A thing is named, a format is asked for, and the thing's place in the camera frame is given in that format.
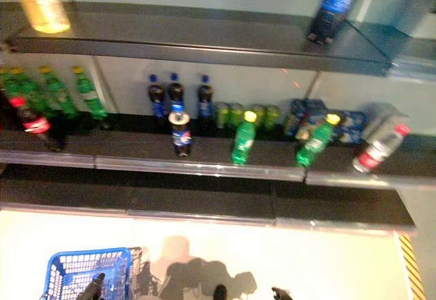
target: yellow bottle cap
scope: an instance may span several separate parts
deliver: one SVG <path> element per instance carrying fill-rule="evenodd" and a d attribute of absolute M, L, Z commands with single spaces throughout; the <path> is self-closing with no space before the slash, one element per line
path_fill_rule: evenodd
<path fill-rule="evenodd" d="M 22 73 L 22 69 L 20 67 L 13 67 L 10 70 L 11 74 L 17 75 Z"/>
<path fill-rule="evenodd" d="M 83 67 L 82 66 L 74 66 L 74 67 L 72 67 L 72 71 L 75 74 L 81 74 L 81 73 L 83 73 Z"/>
<path fill-rule="evenodd" d="M 52 71 L 51 67 L 48 66 L 40 66 L 40 73 L 45 74 L 45 73 L 50 73 Z"/>
<path fill-rule="evenodd" d="M 244 113 L 244 119 L 250 123 L 254 123 L 257 117 L 256 113 L 252 111 L 246 111 Z"/>
<path fill-rule="evenodd" d="M 327 123 L 330 123 L 332 125 L 337 125 L 341 118 L 338 115 L 335 114 L 327 114 L 326 121 Z"/>

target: red bottle cap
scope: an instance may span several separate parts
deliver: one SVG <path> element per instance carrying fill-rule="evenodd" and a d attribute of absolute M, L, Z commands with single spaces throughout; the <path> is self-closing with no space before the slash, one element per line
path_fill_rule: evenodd
<path fill-rule="evenodd" d="M 14 107 L 14 108 L 18 108 L 21 106 L 24 106 L 26 104 L 26 99 L 24 99 L 23 97 L 13 97 L 12 99 L 9 99 L 9 103 Z"/>
<path fill-rule="evenodd" d="M 410 129 L 404 124 L 399 124 L 395 126 L 395 131 L 401 134 L 402 136 L 406 136 L 410 133 Z"/>

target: metal shelf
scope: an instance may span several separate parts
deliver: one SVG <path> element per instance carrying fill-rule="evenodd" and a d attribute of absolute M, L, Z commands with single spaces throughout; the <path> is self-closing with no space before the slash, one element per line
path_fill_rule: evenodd
<path fill-rule="evenodd" d="M 69 12 L 69 31 L 49 35 L 28 27 L 10 37 L 10 44 L 22 53 L 134 57 L 377 76 L 390 67 L 390 61 L 349 23 L 332 45 L 320 46 L 306 41 L 311 17 L 305 16 L 120 3 L 75 3 L 74 9 Z"/>

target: red label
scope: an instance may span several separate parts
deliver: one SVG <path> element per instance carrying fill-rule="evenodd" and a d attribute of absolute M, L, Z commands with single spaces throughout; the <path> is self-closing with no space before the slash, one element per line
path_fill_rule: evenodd
<path fill-rule="evenodd" d="M 45 133 L 50 129 L 50 123 L 45 117 L 40 117 L 30 123 L 23 123 L 26 128 L 26 132 L 33 134 Z"/>
<path fill-rule="evenodd" d="M 374 168 L 380 163 L 380 161 L 372 158 L 367 152 L 364 152 L 361 155 L 359 155 L 358 159 L 359 162 L 367 168 Z"/>

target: white floor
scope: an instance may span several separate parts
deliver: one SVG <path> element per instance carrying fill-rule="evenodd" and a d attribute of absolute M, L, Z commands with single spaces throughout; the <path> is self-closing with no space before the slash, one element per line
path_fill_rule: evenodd
<path fill-rule="evenodd" d="M 56 252 L 119 246 L 147 247 L 158 277 L 159 261 L 193 257 L 219 260 L 231 276 L 250 271 L 251 300 L 273 299 L 271 286 L 295 300 L 408 299 L 394 235 L 0 211 L 0 239 L 0 299 L 39 299 Z"/>

